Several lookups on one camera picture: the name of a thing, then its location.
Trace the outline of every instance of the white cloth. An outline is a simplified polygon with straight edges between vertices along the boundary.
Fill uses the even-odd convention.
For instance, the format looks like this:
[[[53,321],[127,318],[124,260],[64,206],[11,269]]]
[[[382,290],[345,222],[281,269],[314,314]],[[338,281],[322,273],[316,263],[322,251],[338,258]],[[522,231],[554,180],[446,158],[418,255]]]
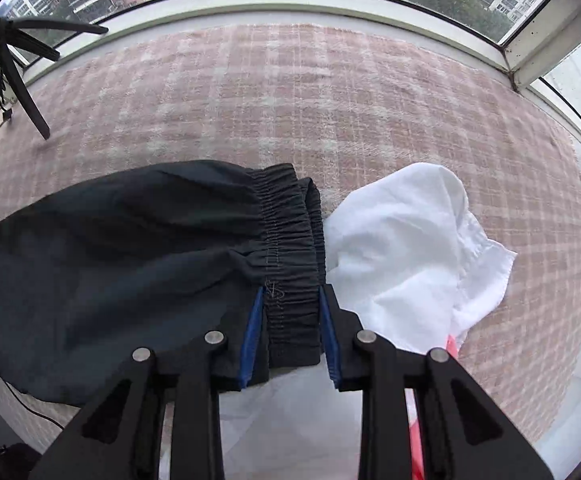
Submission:
[[[327,282],[341,308],[398,348],[461,343],[502,300],[516,254],[489,240],[459,179],[413,164],[356,190],[325,221]],[[228,479],[354,479],[362,396],[325,359],[220,396]],[[160,468],[166,478],[169,456]]]

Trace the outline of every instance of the black pants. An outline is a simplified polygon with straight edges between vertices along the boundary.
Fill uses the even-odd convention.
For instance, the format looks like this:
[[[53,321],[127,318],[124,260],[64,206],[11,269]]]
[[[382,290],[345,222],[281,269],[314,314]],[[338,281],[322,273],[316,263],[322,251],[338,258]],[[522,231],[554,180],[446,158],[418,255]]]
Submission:
[[[0,376],[82,405],[134,349],[167,352],[264,287],[269,367],[319,362],[319,193],[289,164],[158,164],[0,222]]]

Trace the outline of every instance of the window frame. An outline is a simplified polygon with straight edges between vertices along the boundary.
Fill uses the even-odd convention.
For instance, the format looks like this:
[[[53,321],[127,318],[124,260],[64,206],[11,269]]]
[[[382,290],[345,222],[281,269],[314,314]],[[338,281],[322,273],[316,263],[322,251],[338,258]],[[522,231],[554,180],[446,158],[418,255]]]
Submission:
[[[114,34],[117,36],[119,34],[123,35],[123,34],[128,34],[130,32],[123,32],[123,30],[120,31],[116,31],[115,27],[112,26],[113,23],[117,23],[118,20],[122,20],[122,22],[125,20],[125,15],[127,13],[130,13],[130,16],[135,16],[135,18],[131,18],[131,20],[137,20],[139,18],[141,18],[141,16],[146,16],[149,17],[148,21],[146,21],[146,18],[142,20],[140,20],[140,22],[135,22],[135,24],[130,27],[128,30],[129,31],[136,31],[136,30],[142,30],[143,28],[149,28],[152,27],[154,24],[151,22],[151,20],[155,20],[156,18],[154,17],[154,10],[151,9],[151,11],[146,14],[143,10],[144,7],[146,6],[157,6],[157,5],[164,5],[164,4],[168,4],[169,0],[153,0],[153,1],[147,1],[147,2],[142,2],[140,4],[138,4],[137,6],[128,8],[128,9],[123,9],[120,10],[117,13],[114,13],[111,16],[108,16],[106,19],[100,20],[98,23],[103,23],[106,26],[112,27],[112,30],[114,31]],[[298,3],[296,4],[298,9],[301,9],[302,7],[305,7],[307,9],[308,12],[311,12],[311,6],[316,5],[315,2],[311,3],[312,0],[309,1],[303,1],[300,0],[298,1]],[[429,9],[424,9],[422,7],[419,7],[415,4],[412,4],[410,2],[402,2],[402,1],[398,1],[398,0],[374,0],[376,3],[372,4],[372,10],[355,10],[357,8],[358,2],[357,1],[353,1],[353,0],[346,0],[346,4],[344,4],[344,7],[346,7],[347,9],[350,10],[346,10],[345,14],[342,14],[341,9],[338,9],[337,12],[334,12],[334,14],[337,15],[344,15],[344,16],[351,16],[351,17],[356,17],[359,18],[359,16],[365,16],[366,19],[370,19],[370,20],[377,20],[377,18],[373,18],[373,16],[383,16],[382,18],[379,18],[379,22],[380,23],[386,23],[391,24],[391,23],[395,23],[395,25],[397,25],[397,27],[402,28],[402,29],[406,29],[406,30],[413,30],[416,34],[419,34],[421,36],[427,36],[430,38],[435,38],[436,41],[440,41],[441,43],[445,43],[445,44],[449,44],[451,46],[454,46],[455,48],[459,48],[462,52],[466,52],[469,54],[469,56],[474,57],[477,60],[480,60],[481,62],[486,62],[487,64],[493,66],[493,63],[495,63],[495,66],[498,66],[500,68],[498,68],[498,70],[501,70],[501,72],[504,72],[506,70],[505,68],[505,63],[504,64],[500,64],[499,61],[494,61],[495,60],[495,53],[498,53],[497,56],[501,56],[502,53],[506,50],[506,44],[496,44],[493,41],[488,40],[488,38],[485,38],[484,36],[480,35],[479,33],[473,31],[472,29],[462,25],[461,23],[457,23],[454,22],[452,19],[446,17],[446,16],[442,16],[441,14],[438,14],[432,10]],[[534,14],[537,15],[539,14],[539,12],[541,10],[543,10],[543,7],[547,6],[549,3],[551,3],[552,0],[544,0],[540,3],[540,5],[538,6],[538,9],[535,9]],[[394,12],[395,9],[395,4],[399,5],[400,8],[404,11],[404,12],[400,12],[400,16],[396,16],[396,13]],[[277,3],[273,3],[273,1],[270,1],[270,5],[272,5],[271,8],[275,8],[278,9],[279,6]],[[320,6],[320,11],[319,12],[323,12],[325,11],[327,14],[329,14],[328,9],[324,10],[321,6],[322,4],[319,4]],[[266,8],[266,4],[264,7],[258,6],[258,9],[263,9]],[[177,19],[177,20],[181,20],[181,19],[186,19],[186,17],[188,15],[190,15],[190,17],[193,17],[197,13],[199,13],[199,10],[195,10],[194,8],[188,10],[187,12],[185,12],[184,14],[181,13],[181,8],[178,7],[177,12],[173,11],[173,19]],[[415,12],[416,16],[419,16],[419,18],[414,19],[414,18],[410,18],[410,13],[411,12]],[[160,18],[159,21],[155,22],[155,23],[164,23],[163,21],[164,18]],[[436,22],[439,23],[440,25],[443,23],[446,23],[447,25],[444,25],[444,27],[446,27],[446,30],[449,31],[448,33],[450,33],[452,36],[455,34],[460,34],[460,36],[462,34],[464,34],[464,39],[459,41],[459,40],[450,40],[450,39],[445,39],[446,36],[444,34],[440,35],[440,32],[435,32],[437,30],[438,25],[435,25],[433,27],[433,35],[430,36],[429,33],[426,32],[426,28],[421,28],[423,27],[422,23],[423,20],[427,21],[427,20],[437,20]],[[530,21],[532,17],[529,17],[527,19],[527,22],[520,24],[519,27],[517,27],[517,30],[511,35],[511,37],[509,38],[509,42],[510,40],[516,38],[517,36],[519,36],[520,34],[522,34],[523,32],[525,32],[525,28],[529,25]],[[91,35],[88,34],[75,34],[71,37],[66,38],[64,41],[62,41],[61,43],[59,43],[56,48],[61,52],[62,55],[62,59],[72,59],[75,56],[80,55],[81,52],[84,52],[85,50],[89,50],[90,48],[93,48],[93,46],[98,45],[101,42],[101,38],[99,37],[91,37]],[[493,54],[485,54],[487,51],[484,50],[484,48],[490,48],[491,52],[493,52]],[[38,78],[40,78],[41,76],[45,75],[46,73],[50,72],[51,70],[53,70],[55,68],[55,66],[60,66],[62,63],[62,61],[60,60],[58,63],[53,64],[52,62],[49,62],[48,60],[45,59],[37,59],[34,60],[33,62],[31,62],[26,69],[24,70],[24,81],[26,82],[27,85],[29,85],[30,83],[32,83],[33,81],[37,80]]]

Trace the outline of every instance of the chair leg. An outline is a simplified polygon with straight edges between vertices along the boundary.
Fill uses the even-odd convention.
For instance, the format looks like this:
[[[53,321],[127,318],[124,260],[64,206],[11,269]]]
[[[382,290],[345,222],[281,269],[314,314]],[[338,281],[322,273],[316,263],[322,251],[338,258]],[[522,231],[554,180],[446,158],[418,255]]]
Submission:
[[[24,108],[32,123],[39,130],[40,134],[42,134],[42,137],[48,140],[50,137],[50,128],[35,105],[35,102],[32,100],[32,97],[30,97],[28,89],[22,81],[17,67],[14,65],[13,57],[5,43],[0,43],[0,66],[6,76],[8,84],[22,104],[22,108]]]
[[[50,18],[16,18],[11,20],[13,28],[51,28],[53,30],[72,30],[74,32],[90,32],[91,34],[105,34],[107,27],[91,25],[90,23],[67,22]]]

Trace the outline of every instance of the pink fabric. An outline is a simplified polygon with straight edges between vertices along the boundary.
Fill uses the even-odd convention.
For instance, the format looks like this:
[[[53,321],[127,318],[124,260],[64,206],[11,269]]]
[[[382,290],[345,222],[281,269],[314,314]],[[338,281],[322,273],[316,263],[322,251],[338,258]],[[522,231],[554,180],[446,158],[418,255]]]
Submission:
[[[446,350],[454,358],[458,358],[459,351],[453,336],[449,336],[448,341],[446,341]],[[411,424],[410,438],[413,480],[424,480],[424,455],[422,452],[422,437],[419,433],[419,423],[417,420]]]

